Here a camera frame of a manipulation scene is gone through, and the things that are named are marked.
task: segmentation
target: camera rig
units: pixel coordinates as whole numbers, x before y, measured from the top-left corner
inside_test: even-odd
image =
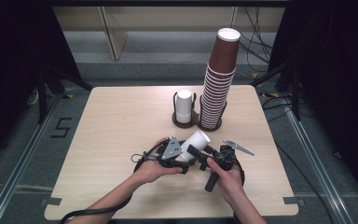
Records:
[[[163,167],[181,167],[183,170],[181,174],[183,175],[188,172],[188,168],[191,165],[194,165],[196,161],[200,163],[200,170],[205,171],[206,168],[209,167],[207,159],[212,158],[223,170],[226,171],[231,170],[234,164],[238,165],[241,173],[241,182],[242,184],[244,183],[245,174],[240,162],[237,160],[237,156],[235,155],[235,149],[243,151],[250,155],[254,155],[253,152],[245,149],[244,147],[239,146],[231,140],[223,141],[225,145],[220,146],[219,151],[210,146],[206,146],[202,151],[199,151],[190,144],[187,149],[187,152],[190,153],[194,157],[194,159],[188,162],[177,161],[176,158],[183,153],[181,145],[184,142],[185,141],[179,142],[176,137],[173,136],[171,139],[167,139],[161,142],[159,145],[154,146],[148,152],[144,152],[143,157],[138,160],[134,171],[136,171],[144,161],[150,160],[147,158],[150,155],[155,156],[156,161],[158,161],[158,163]],[[215,172],[212,172],[210,178],[208,179],[208,182],[205,185],[205,190],[211,192],[218,178],[219,175]]]

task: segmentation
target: hand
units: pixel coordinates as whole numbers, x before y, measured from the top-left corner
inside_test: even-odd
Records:
[[[162,138],[158,140],[155,144],[159,145],[161,142],[169,139],[168,137]],[[173,168],[165,168],[162,167],[158,161],[155,161],[155,156],[148,156],[149,161],[145,161],[139,169],[134,173],[134,175],[137,175],[143,184],[145,183],[152,183],[162,177],[163,175],[176,175],[182,173],[182,168],[180,167],[173,167]]]
[[[212,172],[216,172],[219,175],[217,184],[226,202],[231,203],[233,197],[238,195],[238,193],[244,193],[241,183],[240,167],[238,167],[238,165],[234,164],[231,170],[225,171],[213,159],[208,158],[207,162]]]

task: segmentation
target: paper cup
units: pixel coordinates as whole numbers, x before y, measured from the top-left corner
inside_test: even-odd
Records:
[[[237,62],[238,46],[241,34],[231,28],[223,28],[217,32],[214,41],[209,67],[221,74],[232,73]]]
[[[191,91],[180,90],[176,95],[176,120],[180,123],[191,121]]]
[[[181,145],[181,148],[183,150],[181,157],[185,161],[190,161],[194,159],[194,157],[187,152],[188,146],[192,145],[199,151],[202,151],[203,149],[206,148],[206,146],[208,146],[210,142],[211,140],[203,131],[200,130],[196,131],[195,133],[193,133],[193,135],[187,138],[187,140],[185,140],[185,142]]]

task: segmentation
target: electrical cable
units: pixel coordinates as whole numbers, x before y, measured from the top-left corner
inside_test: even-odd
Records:
[[[265,108],[264,106],[267,104],[267,102],[271,101],[272,99],[279,99],[279,98],[283,98],[283,97],[275,97],[275,98],[270,98],[268,99],[266,102],[264,102],[264,104],[262,104],[262,108],[263,110],[267,110],[267,109],[271,109],[271,108],[275,108],[275,107],[279,107],[279,106],[283,106],[283,105],[291,105],[291,104],[281,104],[281,105],[273,105],[270,107]],[[269,119],[268,121],[274,120],[274,119],[278,119],[281,118],[283,115],[287,114],[290,110],[287,110],[284,114],[273,118],[273,119]],[[322,196],[319,194],[319,192],[316,190],[316,188],[312,185],[312,183],[310,182],[310,180],[307,178],[307,176],[304,174],[304,172],[299,168],[299,166],[297,165],[297,163],[295,162],[295,160],[293,160],[293,158],[291,156],[289,156],[289,154],[281,147],[281,145],[278,144],[278,142],[274,139],[275,145],[278,147],[278,149],[287,157],[287,159],[297,168],[297,170],[300,172],[300,174],[304,177],[304,179],[306,180],[306,182],[310,185],[310,188],[312,189],[312,191],[315,193],[315,195],[318,197],[318,199],[321,201],[322,205],[324,206],[324,209],[328,215],[328,218],[330,220],[330,223],[334,224],[334,220],[333,217],[330,213],[330,210],[327,207],[327,204],[324,202]]]
[[[141,155],[142,158],[140,160],[138,160],[138,163],[136,164],[133,172],[135,173],[144,161],[149,160],[147,157],[153,152],[153,150],[155,150],[157,147],[161,147],[162,145],[164,145],[166,143],[168,143],[167,140],[162,141],[162,142],[160,142],[160,144],[157,144],[157,145],[153,146],[152,148],[150,148],[150,150],[148,152],[144,152],[144,154]],[[100,209],[84,209],[84,210],[77,210],[77,211],[70,212],[70,213],[66,214],[61,219],[60,224],[64,224],[66,222],[66,220],[68,220],[70,217],[91,216],[91,215],[100,215],[100,214],[116,212],[117,210],[126,206],[130,202],[131,198],[132,198],[132,195],[129,198],[127,198],[124,202],[122,202],[116,206],[113,206],[113,207],[100,208]]]
[[[310,180],[307,178],[307,176],[304,174],[304,172],[299,168],[299,166],[297,165],[297,163],[295,162],[295,160],[293,160],[293,158],[291,156],[289,156],[289,154],[287,154],[287,152],[285,150],[283,150],[283,148],[278,144],[278,142],[274,139],[275,144],[277,145],[278,149],[287,157],[287,159],[289,159],[289,161],[297,168],[297,170],[300,172],[300,174],[304,177],[304,179],[307,181],[307,183],[310,185],[310,187],[312,188],[313,192],[316,194],[316,196],[319,198],[319,200],[321,201],[322,205],[324,206],[324,209],[328,215],[328,218],[330,220],[330,223],[334,224],[334,220],[333,217],[331,216],[331,213],[327,207],[327,204],[324,202],[324,199],[322,198],[321,194],[318,192],[318,190],[312,185],[312,183],[310,182]]]
[[[252,53],[252,54],[253,54],[254,56],[256,56],[258,59],[262,60],[264,63],[269,63],[269,57],[270,57],[269,50],[267,49],[266,44],[264,43],[263,39],[261,38],[260,26],[259,26],[259,23],[258,23],[259,7],[256,7],[256,8],[255,8],[255,16],[256,16],[256,18],[255,18],[255,23],[254,23],[254,21],[252,20],[252,18],[251,18],[251,16],[250,16],[249,12],[248,12],[248,10],[247,10],[247,8],[245,7],[244,9],[245,9],[246,15],[248,16],[249,21],[250,21],[250,23],[252,24],[252,27],[253,27],[253,29],[254,29],[254,31],[253,31],[252,36],[251,36],[250,39],[247,38],[247,37],[245,37],[243,34],[241,34],[244,38],[246,38],[246,39],[249,40],[249,44],[248,44],[248,47],[247,47],[247,48],[246,48],[245,46],[242,46],[242,47],[246,50],[246,61],[247,61],[247,63],[249,64],[249,66],[250,66],[253,70],[255,70],[255,71],[257,71],[257,72],[267,72],[267,71],[257,70],[257,69],[255,69],[255,68],[253,68],[253,67],[250,65],[250,63],[249,63],[249,53],[252,53],[252,52],[250,51],[251,44],[252,44],[252,43],[257,43],[257,42],[254,41],[254,36],[260,41],[260,43],[257,43],[257,44],[259,44],[259,45],[262,47],[262,50],[263,50],[264,54],[266,55],[266,58],[267,58],[267,59],[264,59],[264,58],[263,58],[263,59],[260,59],[260,58],[261,58],[260,55],[255,54],[255,53]]]
[[[135,153],[135,154],[133,154],[132,156],[131,156],[131,161],[132,162],[138,162],[138,161],[135,161],[134,159],[133,159],[133,157],[134,156],[140,156],[140,157],[144,157],[145,156],[145,152],[144,152],[144,154],[138,154],[138,153]],[[158,161],[157,159],[147,159],[148,161]]]

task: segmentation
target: black controller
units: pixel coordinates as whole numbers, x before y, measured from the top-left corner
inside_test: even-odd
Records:
[[[235,155],[235,149],[228,145],[222,145],[220,147],[220,152],[212,147],[207,146],[203,149],[206,153],[210,154],[207,155],[205,153],[200,152],[198,149],[190,145],[187,149],[187,152],[194,156],[200,165],[200,170],[205,171],[207,167],[209,167],[208,162],[206,161],[208,158],[212,158],[223,170],[228,171],[231,170],[234,164],[240,166],[240,163],[237,160],[237,156]],[[208,179],[207,184],[205,185],[205,189],[208,192],[212,192],[214,185],[217,182],[219,175],[215,172],[211,173],[211,176]],[[244,181],[244,174],[243,170],[241,169],[241,178],[242,183]]]

